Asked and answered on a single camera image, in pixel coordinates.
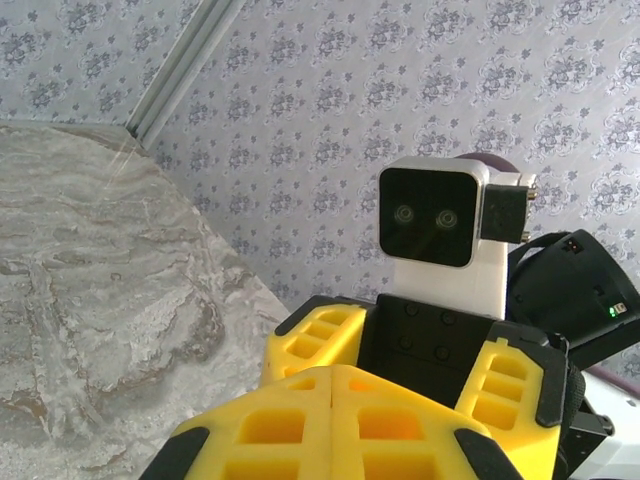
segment patterned wall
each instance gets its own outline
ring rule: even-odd
[[[155,155],[291,308],[388,288],[375,179],[406,154],[537,172],[534,232],[586,228],[638,281],[639,22],[637,0],[250,0]]]
[[[0,0],[0,118],[124,124],[200,0]]]

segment yellow protective foam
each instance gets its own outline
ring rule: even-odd
[[[552,477],[560,426],[536,423],[542,368],[506,339],[486,341],[455,410],[485,425],[527,480]]]
[[[347,365],[315,367],[188,420],[210,434],[186,480],[471,480],[477,421]]]
[[[267,339],[261,385],[316,366],[355,365],[367,310],[357,305],[316,307],[286,335]]]

